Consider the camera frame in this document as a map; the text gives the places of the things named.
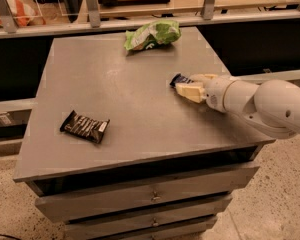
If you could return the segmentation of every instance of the white robotic arm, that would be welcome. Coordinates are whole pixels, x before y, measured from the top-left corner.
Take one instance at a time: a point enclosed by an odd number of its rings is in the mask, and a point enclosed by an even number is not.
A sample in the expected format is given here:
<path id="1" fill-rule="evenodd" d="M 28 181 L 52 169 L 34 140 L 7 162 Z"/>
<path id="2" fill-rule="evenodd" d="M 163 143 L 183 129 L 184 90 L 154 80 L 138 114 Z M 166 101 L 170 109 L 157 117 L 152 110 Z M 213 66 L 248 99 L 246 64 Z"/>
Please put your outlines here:
<path id="1" fill-rule="evenodd" d="M 273 138 L 283 139 L 300 134 L 298 86 L 282 80 L 269 80 L 257 85 L 231 76 L 194 75 L 190 79 L 194 83 L 188 87 L 202 83 L 202 100 L 206 100 L 212 109 L 236 114 L 247 124 Z M 185 84 L 176 84 L 179 94 L 182 86 Z"/>

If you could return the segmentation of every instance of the speckled floor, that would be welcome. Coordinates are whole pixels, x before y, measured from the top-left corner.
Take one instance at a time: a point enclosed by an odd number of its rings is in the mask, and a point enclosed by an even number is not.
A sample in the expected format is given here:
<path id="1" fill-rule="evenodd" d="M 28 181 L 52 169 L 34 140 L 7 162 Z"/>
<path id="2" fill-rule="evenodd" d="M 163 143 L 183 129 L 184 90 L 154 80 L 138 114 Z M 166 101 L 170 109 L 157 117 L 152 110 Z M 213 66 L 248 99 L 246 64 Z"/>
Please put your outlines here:
<path id="1" fill-rule="evenodd" d="M 51 223 L 34 208 L 31 190 L 12 181 L 17 149 L 0 149 L 0 234 L 69 240 L 63 224 Z M 233 192 L 214 228 L 180 240 L 300 240 L 300 136 L 266 146 L 256 161 L 261 168 L 245 189 Z"/>

